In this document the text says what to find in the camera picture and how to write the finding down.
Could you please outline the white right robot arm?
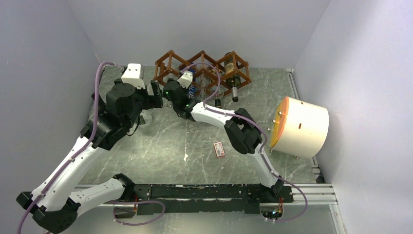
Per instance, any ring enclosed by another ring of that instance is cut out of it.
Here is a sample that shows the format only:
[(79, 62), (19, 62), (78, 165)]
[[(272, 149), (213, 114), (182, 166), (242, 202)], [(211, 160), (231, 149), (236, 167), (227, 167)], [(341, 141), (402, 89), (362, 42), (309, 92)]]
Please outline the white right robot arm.
[(172, 102), (179, 117), (224, 129), (231, 146), (245, 155), (255, 167), (264, 198), (274, 202), (281, 196), (284, 181), (266, 155), (266, 138), (262, 138), (262, 129), (246, 109), (224, 110), (189, 98), (187, 90), (173, 79), (169, 79), (164, 86), (163, 96)]

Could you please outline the blue square glass bottle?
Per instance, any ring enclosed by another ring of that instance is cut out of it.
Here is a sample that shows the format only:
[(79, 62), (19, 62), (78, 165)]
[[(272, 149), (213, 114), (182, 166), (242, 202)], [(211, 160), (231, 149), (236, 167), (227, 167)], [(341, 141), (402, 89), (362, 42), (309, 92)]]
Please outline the blue square glass bottle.
[[(185, 67), (183, 70), (180, 71), (180, 76), (185, 72), (185, 71), (190, 71), (193, 73), (193, 82), (194, 82), (194, 69), (192, 69), (190, 66)], [(186, 88), (187, 91), (187, 96), (189, 99), (192, 99), (195, 97), (195, 85), (193, 84), (193, 82), (191, 83), (191, 85)]]

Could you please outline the clear whisky bottle black label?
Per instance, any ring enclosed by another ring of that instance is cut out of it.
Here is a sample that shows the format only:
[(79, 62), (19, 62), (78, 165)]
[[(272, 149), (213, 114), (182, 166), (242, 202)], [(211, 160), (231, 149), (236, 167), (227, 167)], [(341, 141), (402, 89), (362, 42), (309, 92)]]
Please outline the clear whisky bottle black label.
[[(223, 73), (219, 68), (217, 68), (217, 70), (215, 70), (214, 68), (211, 68), (210, 72), (213, 75), (215, 75), (216, 77), (218, 77), (218, 76), (222, 77), (222, 73)], [(218, 84), (214, 84), (211, 87), (210, 90), (211, 90), (212, 93), (214, 93), (216, 90), (218, 90), (217, 93), (214, 95), (214, 98), (213, 98), (214, 99), (214, 106), (216, 108), (222, 109), (222, 97), (223, 97), (223, 93), (224, 93), (223, 86), (218, 85)]]

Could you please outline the clear bottle white cap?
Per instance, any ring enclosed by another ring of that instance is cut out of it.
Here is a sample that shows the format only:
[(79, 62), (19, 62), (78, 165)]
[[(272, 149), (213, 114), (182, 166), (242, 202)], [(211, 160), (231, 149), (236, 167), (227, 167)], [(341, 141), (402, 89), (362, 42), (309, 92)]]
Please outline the clear bottle white cap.
[(151, 125), (152, 121), (153, 121), (153, 117), (152, 117), (151, 112), (148, 110), (143, 110), (139, 116), (140, 126), (147, 127)]

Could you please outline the green bottle silver neck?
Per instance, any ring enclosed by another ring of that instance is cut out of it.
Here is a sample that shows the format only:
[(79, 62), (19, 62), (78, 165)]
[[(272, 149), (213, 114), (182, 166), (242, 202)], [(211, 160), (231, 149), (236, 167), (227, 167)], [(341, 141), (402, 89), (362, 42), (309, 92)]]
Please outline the green bottle silver neck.
[[(237, 66), (238, 66), (237, 63), (234, 63), (234, 60), (232, 57), (227, 58), (224, 61), (225, 75), (233, 72), (234, 68)], [(225, 80), (225, 83), (231, 89), (232, 101), (238, 102), (239, 101), (238, 88), (241, 84), (240, 77), (236, 73), (234, 73), (230, 78), (227, 78)]]

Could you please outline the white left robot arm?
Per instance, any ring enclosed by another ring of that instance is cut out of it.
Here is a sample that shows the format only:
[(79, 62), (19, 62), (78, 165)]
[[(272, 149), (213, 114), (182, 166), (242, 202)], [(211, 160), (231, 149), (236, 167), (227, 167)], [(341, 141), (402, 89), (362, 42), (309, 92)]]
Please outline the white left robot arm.
[(102, 184), (79, 192), (74, 188), (99, 156), (129, 136), (131, 128), (138, 127), (143, 110), (163, 106), (158, 82), (153, 80), (150, 85), (152, 95), (136, 81), (119, 78), (102, 99), (96, 83), (92, 94), (93, 117), (81, 130), (72, 150), (40, 186), (18, 195), (17, 203), (25, 214), (32, 215), (48, 233), (65, 231), (80, 215), (103, 203), (137, 200), (135, 184), (124, 174), (116, 174)]

